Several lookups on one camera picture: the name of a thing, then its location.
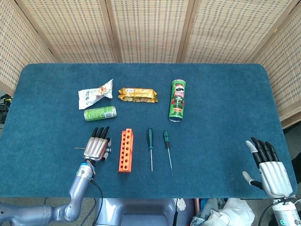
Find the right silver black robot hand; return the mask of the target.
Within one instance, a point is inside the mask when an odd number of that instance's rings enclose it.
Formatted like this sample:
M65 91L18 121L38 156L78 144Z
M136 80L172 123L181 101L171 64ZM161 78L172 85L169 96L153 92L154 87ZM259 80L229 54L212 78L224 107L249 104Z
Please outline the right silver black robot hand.
M273 199L291 196L293 188L284 164L279 160L274 146L268 141L261 141L255 137L246 141L259 170L261 181L253 179L246 171L242 172L248 184L265 192Z

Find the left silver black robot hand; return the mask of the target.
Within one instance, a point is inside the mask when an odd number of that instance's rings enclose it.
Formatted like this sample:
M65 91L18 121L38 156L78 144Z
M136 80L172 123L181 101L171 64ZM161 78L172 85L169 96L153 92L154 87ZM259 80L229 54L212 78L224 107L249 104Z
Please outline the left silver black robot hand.
M107 137L109 126L95 128L87 142L84 159L98 162L106 161L111 152L111 139Z

